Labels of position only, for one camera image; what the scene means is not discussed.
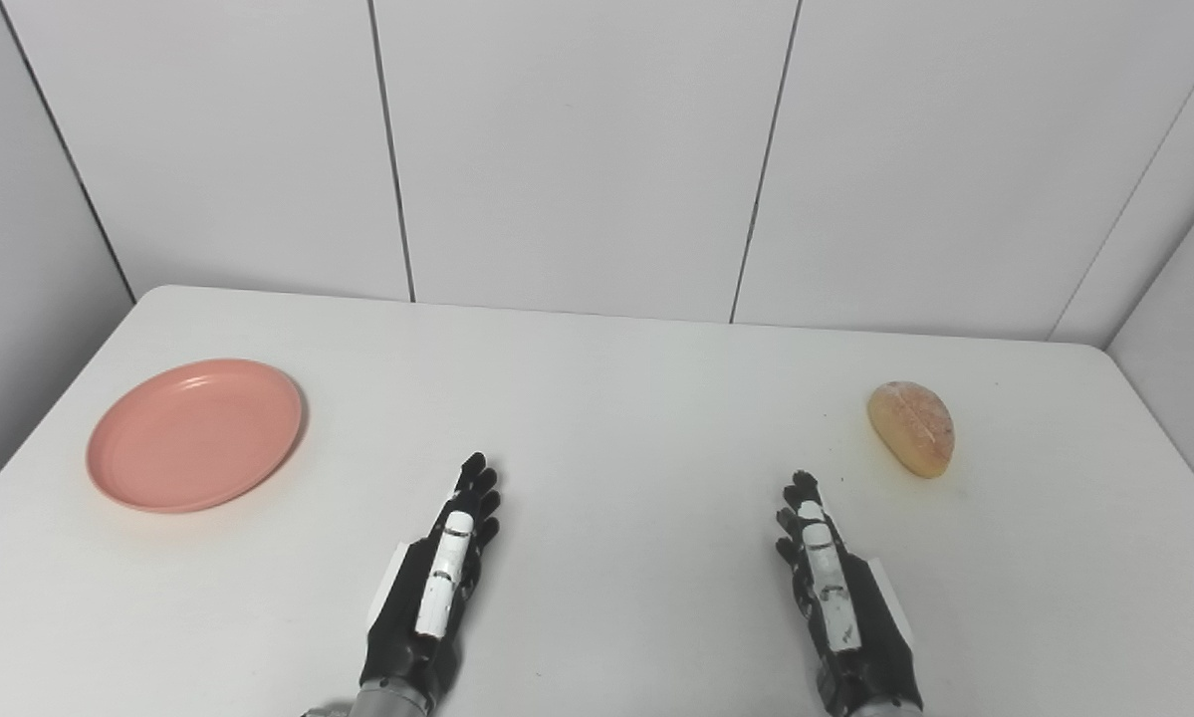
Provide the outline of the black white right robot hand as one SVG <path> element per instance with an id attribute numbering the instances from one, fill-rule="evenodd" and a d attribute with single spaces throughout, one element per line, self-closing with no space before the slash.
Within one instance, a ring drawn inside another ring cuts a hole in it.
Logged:
<path id="1" fill-rule="evenodd" d="M 921 716 L 909 626 L 878 563 L 847 548 L 811 472 L 793 472 L 783 497 L 775 548 L 790 568 L 826 713 Z"/>

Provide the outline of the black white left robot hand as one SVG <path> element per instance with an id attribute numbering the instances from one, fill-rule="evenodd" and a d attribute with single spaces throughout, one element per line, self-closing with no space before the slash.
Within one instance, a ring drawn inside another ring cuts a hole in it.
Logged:
<path id="1" fill-rule="evenodd" d="M 500 531 L 497 484 L 487 458 L 470 455 L 431 531 L 393 555 L 351 716 L 432 716 L 454 688 L 457 632 Z"/>

